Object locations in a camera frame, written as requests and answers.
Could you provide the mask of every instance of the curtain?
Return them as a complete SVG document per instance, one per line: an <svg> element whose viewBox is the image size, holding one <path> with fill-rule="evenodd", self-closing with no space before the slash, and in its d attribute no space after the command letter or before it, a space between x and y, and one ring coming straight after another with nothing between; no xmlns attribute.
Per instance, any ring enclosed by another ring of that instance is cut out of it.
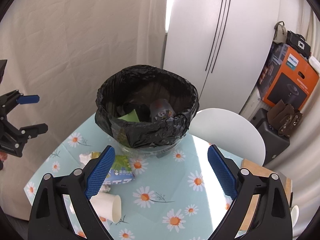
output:
<svg viewBox="0 0 320 240"><path fill-rule="evenodd" d="M297 32L320 60L320 22L306 0L300 0ZM290 137L290 146L267 168L280 171L293 180L293 203L300 214L293 235L299 236L320 205L320 82L303 107L304 120Z"/></svg>
<svg viewBox="0 0 320 240"><path fill-rule="evenodd" d="M4 212L28 219L23 187L82 122L95 113L102 83L124 67L160 66L166 0L15 0L0 22L0 59L7 59L0 94L19 89L40 102L17 106L8 120L20 128L46 123L23 157L0 171Z"/></svg>

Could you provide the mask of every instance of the fabric backdrop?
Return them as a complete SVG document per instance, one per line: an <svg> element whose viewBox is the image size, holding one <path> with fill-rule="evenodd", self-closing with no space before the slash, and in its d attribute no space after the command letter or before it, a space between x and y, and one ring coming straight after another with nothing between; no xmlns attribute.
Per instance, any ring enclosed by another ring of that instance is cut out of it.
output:
<svg viewBox="0 0 320 240"><path fill-rule="evenodd" d="M0 171L4 212L28 220L24 185L51 152L92 115L100 85L124 67L159 66L166 0L15 0L0 22L0 59L7 59L0 94L19 89L40 102L17 106L17 128L46 123L23 157Z"/></svg>
<svg viewBox="0 0 320 240"><path fill-rule="evenodd" d="M299 12L297 32L320 60L320 22L306 0L300 0ZM267 164L293 180L293 205L300 209L294 236L302 233L320 205L320 82L301 112L304 120L290 137L290 146Z"/></svg>

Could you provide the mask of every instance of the light blue tablecloth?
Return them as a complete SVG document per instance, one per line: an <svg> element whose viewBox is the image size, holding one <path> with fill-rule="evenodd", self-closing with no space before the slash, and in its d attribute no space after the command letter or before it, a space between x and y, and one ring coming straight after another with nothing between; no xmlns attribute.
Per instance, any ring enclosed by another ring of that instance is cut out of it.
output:
<svg viewBox="0 0 320 240"><path fill-rule="evenodd" d="M41 165L25 186L33 203L39 183L46 173L70 174L83 167L80 154L101 152L107 145L121 154L119 144L94 122L94 115L72 133ZM109 193L119 195L122 217L119 223L100 218L114 239L208 239L231 204L207 160L209 143L187 135L162 158L130 158L135 179L111 185ZM223 155L241 166L242 158L221 150ZM134 163L141 163L135 169ZM65 196L70 221L83 236L75 214L70 212L70 198Z"/></svg>

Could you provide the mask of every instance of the orange box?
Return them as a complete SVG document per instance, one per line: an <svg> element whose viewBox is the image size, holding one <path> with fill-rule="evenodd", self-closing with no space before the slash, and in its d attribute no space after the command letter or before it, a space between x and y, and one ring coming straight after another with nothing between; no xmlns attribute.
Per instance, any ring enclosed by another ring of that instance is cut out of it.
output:
<svg viewBox="0 0 320 240"><path fill-rule="evenodd" d="M301 110L319 80L309 63L289 45L273 43L258 79L262 100L273 107L281 99Z"/></svg>

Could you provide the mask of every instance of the black plastic bag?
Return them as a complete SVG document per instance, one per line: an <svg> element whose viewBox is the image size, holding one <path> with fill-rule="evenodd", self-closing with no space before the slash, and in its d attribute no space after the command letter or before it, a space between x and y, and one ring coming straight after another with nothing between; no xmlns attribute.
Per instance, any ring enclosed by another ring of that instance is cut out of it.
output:
<svg viewBox="0 0 320 240"><path fill-rule="evenodd" d="M159 122L118 119L124 103L150 104L167 99L176 116ZM198 92L184 78L148 65L124 68L108 78L97 93L96 124L121 144L131 148L172 145L189 129L199 109Z"/></svg>

